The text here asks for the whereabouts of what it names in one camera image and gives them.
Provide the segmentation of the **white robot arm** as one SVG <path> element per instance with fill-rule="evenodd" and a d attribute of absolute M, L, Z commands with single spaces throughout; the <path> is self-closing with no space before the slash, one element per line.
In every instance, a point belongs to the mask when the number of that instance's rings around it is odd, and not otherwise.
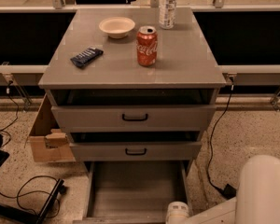
<path fill-rule="evenodd" d="M 193 217 L 187 204 L 172 202 L 165 224 L 280 224 L 280 160 L 268 155 L 250 158 L 234 198 Z"/>

